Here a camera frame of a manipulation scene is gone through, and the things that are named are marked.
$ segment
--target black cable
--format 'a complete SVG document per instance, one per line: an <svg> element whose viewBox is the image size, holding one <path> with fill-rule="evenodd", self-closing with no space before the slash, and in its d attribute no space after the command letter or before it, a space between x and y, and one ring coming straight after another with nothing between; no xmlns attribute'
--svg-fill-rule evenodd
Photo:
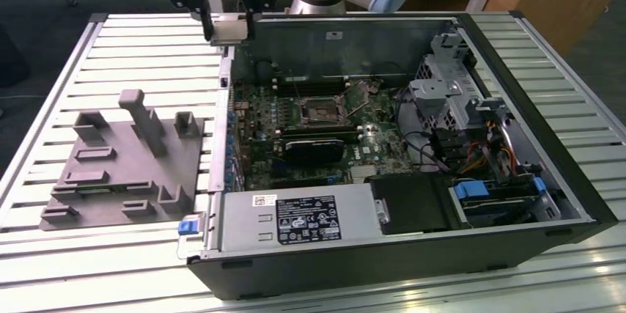
<svg viewBox="0 0 626 313"><path fill-rule="evenodd" d="M443 161L440 161L439 159L436 159L436 157L434 155L431 155L430 153L424 152L422 149L419 149L418 146L415 146L406 138L407 135L404 135L402 133L402 129L400 129L400 107L402 107L402 100L404 99L404 96L407 94L407 91L408 91L408 87L403 88L400 90L400 92L398 93L398 97L396 97L396 103L395 103L395 127L398 129L398 133L400 134L400 137L402 139L404 140L404 142L407 143L407 145L420 154L423 155L424 157L427 157L428 159L432 160L432 162L435 162L435 164L439 166L439 169L443 171L443 172L454 172L448 166L443 163Z"/></svg>

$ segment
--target metal rail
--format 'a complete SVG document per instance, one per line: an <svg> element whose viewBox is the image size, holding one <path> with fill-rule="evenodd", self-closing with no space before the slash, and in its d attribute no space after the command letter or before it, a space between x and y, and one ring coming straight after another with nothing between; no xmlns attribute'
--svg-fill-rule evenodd
<svg viewBox="0 0 626 313"><path fill-rule="evenodd" d="M623 221L622 124L525 21L504 13L474 19ZM77 113L100 108L108 121L127 119L115 107L115 94L127 86L147 92L145 105L156 107L161 118L184 108L207 119L196 209L206 207L220 53L204 44L202 27L185 14L111 15L104 23L89 24L93 28L61 73L49 112L44 109L37 117L32 143L24 142L13 161L16 176L3 180L0 311L578 312L625 307L623 222L517 268L232 302L211 295L176 257L175 223L37 230L75 141L69 126ZM478 72L498 95L486 71Z"/></svg>

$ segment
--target gray plastic base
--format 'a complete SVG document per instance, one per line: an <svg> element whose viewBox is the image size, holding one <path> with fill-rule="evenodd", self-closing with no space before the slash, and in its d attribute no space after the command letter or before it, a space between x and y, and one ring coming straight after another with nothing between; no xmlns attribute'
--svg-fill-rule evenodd
<svg viewBox="0 0 626 313"><path fill-rule="evenodd" d="M143 108L141 100L143 93L135 108ZM177 113L159 121L152 110L144 112L149 119L141 125L156 131L148 139L136 122L107 123L99 112L79 115L79 139L41 214L41 230L177 221L192 212L203 119ZM147 140L159 144L157 151Z"/></svg>

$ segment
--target warning label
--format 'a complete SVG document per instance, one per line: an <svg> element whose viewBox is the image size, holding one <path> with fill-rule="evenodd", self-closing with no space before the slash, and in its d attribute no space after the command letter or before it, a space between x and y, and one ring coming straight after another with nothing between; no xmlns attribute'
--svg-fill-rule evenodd
<svg viewBox="0 0 626 313"><path fill-rule="evenodd" d="M335 196L276 200L282 245L342 239Z"/></svg>

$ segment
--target white label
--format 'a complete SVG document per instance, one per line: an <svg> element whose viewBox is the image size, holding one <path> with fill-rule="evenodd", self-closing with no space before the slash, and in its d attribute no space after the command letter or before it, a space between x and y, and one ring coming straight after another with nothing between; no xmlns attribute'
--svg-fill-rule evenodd
<svg viewBox="0 0 626 313"><path fill-rule="evenodd" d="M336 234L338 232L339 232L338 227L328 227L327 229L324 229L324 234Z"/></svg>
<svg viewBox="0 0 626 313"><path fill-rule="evenodd" d="M343 32L326 32L326 40L342 40Z"/></svg>
<svg viewBox="0 0 626 313"><path fill-rule="evenodd" d="M252 207L263 207L266 205L276 205L275 194L258 194L252 196Z"/></svg>

